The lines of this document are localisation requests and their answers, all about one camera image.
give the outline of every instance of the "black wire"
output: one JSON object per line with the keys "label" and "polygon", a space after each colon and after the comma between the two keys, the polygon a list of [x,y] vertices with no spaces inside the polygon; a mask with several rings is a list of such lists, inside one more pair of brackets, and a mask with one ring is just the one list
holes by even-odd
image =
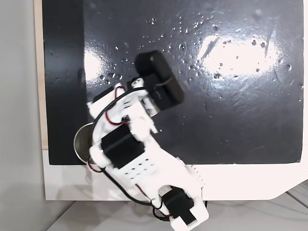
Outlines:
{"label": "black wire", "polygon": [[98,116],[94,119],[93,121],[93,125],[92,125],[92,134],[93,131],[97,125],[97,122],[100,120],[100,118],[103,116],[103,114],[108,111],[110,108],[112,108],[116,102],[118,102],[120,99],[122,99],[123,97],[135,92],[135,91],[139,91],[139,90],[148,90],[149,88],[146,87],[141,87],[141,88],[133,88],[129,91],[126,91],[125,93],[123,93],[122,95],[120,95],[119,97],[117,97],[116,99],[114,99],[110,104],[108,104],[104,109],[102,109],[102,111],[98,114]]}
{"label": "black wire", "polygon": [[120,99],[122,99],[123,97],[135,92],[135,91],[139,91],[139,90],[150,90],[150,89],[155,89],[155,88],[158,88],[158,87],[162,87],[166,84],[168,84],[170,81],[172,80],[172,77],[170,77],[169,79],[167,79],[165,82],[163,83],[158,83],[158,84],[155,84],[154,86],[152,87],[140,87],[140,88],[133,88],[129,91],[126,91],[125,93],[123,93],[122,95],[118,96],[117,98],[115,98],[115,100],[113,100],[110,104],[108,104],[99,114],[98,116],[94,119],[93,121],[93,125],[92,125],[92,134],[93,134],[93,131],[97,125],[97,122],[100,120],[100,118],[103,116],[103,114],[108,111],[109,109],[111,109],[115,104],[116,102],[118,102]]}
{"label": "black wire", "polygon": [[160,216],[158,216],[158,215],[156,214],[156,208],[154,208],[154,207],[153,207],[152,212],[153,212],[154,217],[156,217],[157,219],[162,220],[162,221],[170,221],[170,218],[167,217],[167,216],[165,216],[165,217],[160,217]]}
{"label": "black wire", "polygon": [[[108,111],[110,108],[112,108],[116,102],[118,102],[120,99],[122,99],[123,97],[135,92],[135,91],[139,91],[139,90],[149,90],[151,88],[155,89],[156,87],[162,87],[166,84],[168,84],[170,81],[172,80],[172,77],[167,79],[165,82],[163,83],[160,83],[160,84],[156,84],[154,85],[153,87],[140,87],[140,88],[133,88],[129,91],[126,91],[125,93],[123,93],[122,95],[118,96],[117,98],[115,98],[111,103],[109,103],[98,115],[97,117],[94,119],[93,121],[93,125],[92,125],[92,134],[93,134],[93,131],[97,125],[97,122],[100,120],[100,118],[103,116],[103,114]],[[140,205],[146,205],[146,206],[153,206],[152,203],[149,203],[149,202],[144,202],[144,201],[139,201],[137,199],[135,199],[134,197],[132,197],[131,195],[128,194],[128,192],[112,177],[109,175],[108,172],[106,172],[105,168],[101,168],[101,172],[103,172],[105,174],[105,176],[112,181],[113,184],[115,184],[121,191],[122,193],[124,193],[124,195],[126,197],[128,197],[130,200],[132,200],[133,202],[135,203],[138,203]],[[168,217],[159,217],[157,216],[156,214],[154,215],[155,217],[159,218],[159,219],[162,219],[162,218],[168,218]]]}
{"label": "black wire", "polygon": [[145,206],[152,206],[152,204],[150,202],[145,202],[145,201],[140,201],[137,200],[136,198],[132,197],[131,195],[128,194],[127,191],[125,191],[125,189],[112,177],[109,175],[108,172],[106,172],[105,168],[101,168],[101,171],[105,174],[105,176],[112,181],[113,184],[115,184],[121,191],[122,193],[124,193],[124,195],[126,197],[128,197],[130,200],[132,200],[135,203],[138,203],[140,205],[145,205]]}

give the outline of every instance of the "wooden edge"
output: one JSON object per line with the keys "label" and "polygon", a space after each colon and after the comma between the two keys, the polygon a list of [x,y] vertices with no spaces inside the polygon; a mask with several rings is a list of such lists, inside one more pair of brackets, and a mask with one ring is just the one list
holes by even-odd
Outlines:
{"label": "wooden edge", "polygon": [[35,43],[38,73],[38,102],[42,149],[48,149],[46,94],[45,94],[45,64],[43,38],[42,0],[34,0]]}

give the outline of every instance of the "white plastic part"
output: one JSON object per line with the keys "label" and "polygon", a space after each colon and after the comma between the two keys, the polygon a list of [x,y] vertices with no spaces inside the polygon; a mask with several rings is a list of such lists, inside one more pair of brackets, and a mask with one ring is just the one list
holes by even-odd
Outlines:
{"label": "white plastic part", "polygon": [[[133,88],[143,87],[143,79],[136,79],[132,83]],[[95,103],[89,103],[90,114],[96,118],[98,114],[115,99],[124,93],[121,85],[117,84],[115,90],[103,96]],[[99,167],[105,167],[111,176],[125,188],[134,188],[136,185],[142,190],[148,201],[164,215],[169,215],[167,207],[162,203],[161,196],[171,190],[170,186],[182,188],[185,193],[193,199],[194,206],[190,209],[196,218],[195,221],[186,225],[181,217],[170,217],[171,226],[175,231],[189,231],[208,219],[208,212],[202,201],[202,187],[204,184],[195,168],[185,166],[183,161],[173,157],[164,151],[152,137],[151,131],[157,133],[153,120],[147,114],[145,108],[154,107],[151,101],[141,100],[148,97],[146,90],[132,92],[120,99],[110,110],[108,117],[114,123],[121,122],[122,118],[128,116],[129,129],[136,140],[143,142],[144,153],[127,163],[122,168],[114,167],[101,149],[102,137],[116,129],[103,115],[97,122],[92,134],[92,147],[90,155]]]}

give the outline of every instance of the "red wire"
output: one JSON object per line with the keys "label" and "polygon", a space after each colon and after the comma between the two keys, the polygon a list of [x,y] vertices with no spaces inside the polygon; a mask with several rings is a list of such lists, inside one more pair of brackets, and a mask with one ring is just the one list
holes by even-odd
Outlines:
{"label": "red wire", "polygon": [[91,166],[91,164],[90,164],[89,162],[87,162],[87,165],[89,166],[89,168],[90,168],[93,172],[101,173],[100,171],[95,170],[95,169]]}
{"label": "red wire", "polygon": [[[145,192],[141,189],[141,187],[138,184],[136,184],[136,186],[139,188],[141,193],[150,200],[150,198],[145,194]],[[170,217],[171,216],[171,214],[168,214],[168,215],[163,214],[163,215],[166,216],[166,217]]]}
{"label": "red wire", "polygon": [[[116,89],[115,89],[115,99],[117,98],[116,91],[118,90],[118,88],[124,89],[124,87],[122,87],[122,86],[116,87]],[[126,123],[127,123],[127,122],[121,122],[121,123],[114,123],[114,122],[112,122],[112,121],[109,119],[107,112],[105,113],[105,116],[106,116],[106,120],[108,121],[108,123],[111,124],[111,125],[113,125],[113,126],[119,126],[119,125],[122,125],[122,124],[126,124]]]}

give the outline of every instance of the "robotic arm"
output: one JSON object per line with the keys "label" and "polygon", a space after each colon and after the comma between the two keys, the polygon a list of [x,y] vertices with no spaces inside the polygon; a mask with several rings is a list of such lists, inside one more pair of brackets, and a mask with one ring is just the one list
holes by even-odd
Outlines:
{"label": "robotic arm", "polygon": [[182,103],[184,93],[161,53],[139,54],[135,66],[140,77],[127,83],[127,91],[118,83],[88,103],[94,122],[87,164],[98,165],[122,191],[121,185],[137,187],[157,218],[189,231],[208,219],[203,180],[151,135],[157,133],[151,117]]}

